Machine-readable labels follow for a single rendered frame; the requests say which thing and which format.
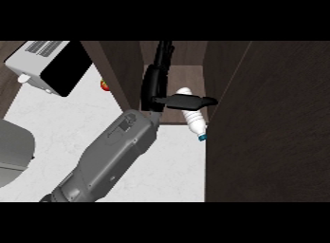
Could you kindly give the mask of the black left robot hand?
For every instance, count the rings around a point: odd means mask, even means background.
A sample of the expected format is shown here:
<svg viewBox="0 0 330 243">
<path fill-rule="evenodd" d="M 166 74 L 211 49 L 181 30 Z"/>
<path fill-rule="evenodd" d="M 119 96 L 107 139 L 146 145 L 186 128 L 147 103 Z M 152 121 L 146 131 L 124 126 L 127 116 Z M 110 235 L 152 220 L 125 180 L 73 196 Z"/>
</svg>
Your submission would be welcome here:
<svg viewBox="0 0 330 243">
<path fill-rule="evenodd" d="M 174 94 L 166 95 L 168 74 L 175 47 L 171 41 L 161 41 L 156 47 L 153 63 L 147 67 L 141 84 L 141 110 L 162 112 L 163 108 L 197 111 L 206 106 L 217 105 L 211 97 Z"/>
</svg>

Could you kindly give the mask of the clear plastic water bottle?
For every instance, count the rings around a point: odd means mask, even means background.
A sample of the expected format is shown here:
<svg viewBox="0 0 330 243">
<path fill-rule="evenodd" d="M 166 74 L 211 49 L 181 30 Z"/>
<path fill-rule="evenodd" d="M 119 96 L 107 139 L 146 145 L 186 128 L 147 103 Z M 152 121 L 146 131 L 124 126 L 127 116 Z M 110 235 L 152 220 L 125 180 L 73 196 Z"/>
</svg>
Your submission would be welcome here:
<svg viewBox="0 0 330 243">
<path fill-rule="evenodd" d="M 199 141 L 206 140 L 206 120 L 199 110 L 199 98 L 193 95 L 189 87 L 178 89 L 181 95 L 181 114 L 184 116 L 190 131 L 196 134 Z"/>
</svg>

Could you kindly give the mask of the dark wooden cabinet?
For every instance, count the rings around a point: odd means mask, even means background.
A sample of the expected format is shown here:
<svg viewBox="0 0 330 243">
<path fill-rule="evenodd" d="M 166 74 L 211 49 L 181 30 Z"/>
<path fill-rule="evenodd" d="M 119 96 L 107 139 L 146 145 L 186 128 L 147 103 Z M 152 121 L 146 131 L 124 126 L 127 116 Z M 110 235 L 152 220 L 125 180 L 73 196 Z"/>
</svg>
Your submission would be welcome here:
<svg viewBox="0 0 330 243">
<path fill-rule="evenodd" d="M 140 88 L 146 68 L 153 61 L 156 41 L 85 41 L 82 46 L 94 61 L 121 109 L 141 108 Z M 228 94 L 249 43 L 243 41 L 175 41 L 168 92 L 187 87 L 199 96 L 218 100 L 203 109 L 212 125 L 243 124 L 243 109 Z"/>
</svg>

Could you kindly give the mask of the dark wooden cabinet door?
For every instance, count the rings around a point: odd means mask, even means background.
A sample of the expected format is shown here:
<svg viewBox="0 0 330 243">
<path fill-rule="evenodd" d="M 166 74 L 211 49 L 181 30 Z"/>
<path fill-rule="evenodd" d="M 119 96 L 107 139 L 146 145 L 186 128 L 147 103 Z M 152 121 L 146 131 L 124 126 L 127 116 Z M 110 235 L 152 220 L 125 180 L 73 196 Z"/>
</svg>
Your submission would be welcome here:
<svg viewBox="0 0 330 243">
<path fill-rule="evenodd" d="M 248 44 L 206 135 L 208 202 L 330 202 L 330 41 Z"/>
</svg>

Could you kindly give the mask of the white appliance with black door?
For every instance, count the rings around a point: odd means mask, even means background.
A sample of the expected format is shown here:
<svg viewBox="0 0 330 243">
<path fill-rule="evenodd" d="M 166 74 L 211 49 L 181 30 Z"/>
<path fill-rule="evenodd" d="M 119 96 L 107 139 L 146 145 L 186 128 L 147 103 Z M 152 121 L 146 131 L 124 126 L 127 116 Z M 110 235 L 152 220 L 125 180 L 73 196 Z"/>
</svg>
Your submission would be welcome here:
<svg viewBox="0 0 330 243">
<path fill-rule="evenodd" d="M 17 81 L 66 97 L 93 60 L 79 41 L 26 41 L 4 60 Z"/>
</svg>

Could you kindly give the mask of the grey rounded appliance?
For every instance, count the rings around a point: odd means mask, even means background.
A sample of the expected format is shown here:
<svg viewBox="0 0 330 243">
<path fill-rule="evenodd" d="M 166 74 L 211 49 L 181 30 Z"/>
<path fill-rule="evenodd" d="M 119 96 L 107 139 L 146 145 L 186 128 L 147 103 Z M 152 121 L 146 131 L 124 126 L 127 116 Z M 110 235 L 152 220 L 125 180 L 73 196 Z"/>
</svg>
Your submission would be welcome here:
<svg viewBox="0 0 330 243">
<path fill-rule="evenodd" d="M 0 188 L 9 185 L 28 169 L 34 154 L 32 133 L 0 118 Z"/>
</svg>

